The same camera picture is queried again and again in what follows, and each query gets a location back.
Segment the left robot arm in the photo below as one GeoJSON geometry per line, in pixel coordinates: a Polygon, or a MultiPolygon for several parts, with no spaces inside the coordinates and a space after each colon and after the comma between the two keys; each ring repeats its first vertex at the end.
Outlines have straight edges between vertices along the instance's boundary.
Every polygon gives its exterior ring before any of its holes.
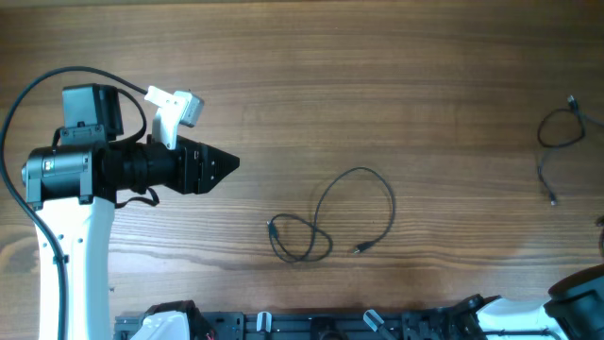
{"type": "Polygon", "coordinates": [[[117,194],[159,204],[154,189],[182,195],[211,191],[235,171],[238,157],[184,138],[203,108],[189,92],[151,87],[157,106],[152,133],[125,138],[119,98],[124,90],[86,84],[62,91],[64,125],[48,147],[33,150],[22,168],[27,203],[47,234],[38,235],[41,265],[41,339],[108,339],[109,235],[117,194]]]}

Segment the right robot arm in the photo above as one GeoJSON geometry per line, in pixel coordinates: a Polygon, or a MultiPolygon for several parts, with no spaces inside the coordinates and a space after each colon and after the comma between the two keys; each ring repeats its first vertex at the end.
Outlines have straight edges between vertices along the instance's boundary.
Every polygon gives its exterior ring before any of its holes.
{"type": "Polygon", "coordinates": [[[603,340],[603,266],[581,270],[548,290],[548,300],[497,297],[463,339],[603,340]]]}

